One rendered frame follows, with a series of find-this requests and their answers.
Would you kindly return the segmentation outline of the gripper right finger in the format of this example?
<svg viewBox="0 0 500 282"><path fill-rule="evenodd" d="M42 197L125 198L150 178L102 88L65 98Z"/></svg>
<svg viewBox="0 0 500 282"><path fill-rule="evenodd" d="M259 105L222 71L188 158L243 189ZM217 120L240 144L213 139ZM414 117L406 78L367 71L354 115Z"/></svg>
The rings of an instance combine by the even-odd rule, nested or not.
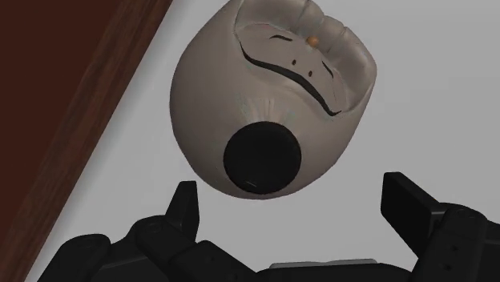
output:
<svg viewBox="0 0 500 282"><path fill-rule="evenodd" d="M386 172L381 214L417 256L408 282L500 282L500 224Z"/></svg>

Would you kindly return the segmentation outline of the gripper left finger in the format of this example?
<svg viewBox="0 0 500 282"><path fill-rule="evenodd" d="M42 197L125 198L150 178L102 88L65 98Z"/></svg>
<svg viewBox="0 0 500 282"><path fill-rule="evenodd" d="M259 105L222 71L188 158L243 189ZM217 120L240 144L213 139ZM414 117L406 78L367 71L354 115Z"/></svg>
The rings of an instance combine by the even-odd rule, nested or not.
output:
<svg viewBox="0 0 500 282"><path fill-rule="evenodd" d="M210 241L196 242L197 186L178 184L167 211L137 221L118 245L135 249L169 282L256 282L256 273ZM117 247L103 234L77 236L56 252L37 282L91 282Z"/></svg>

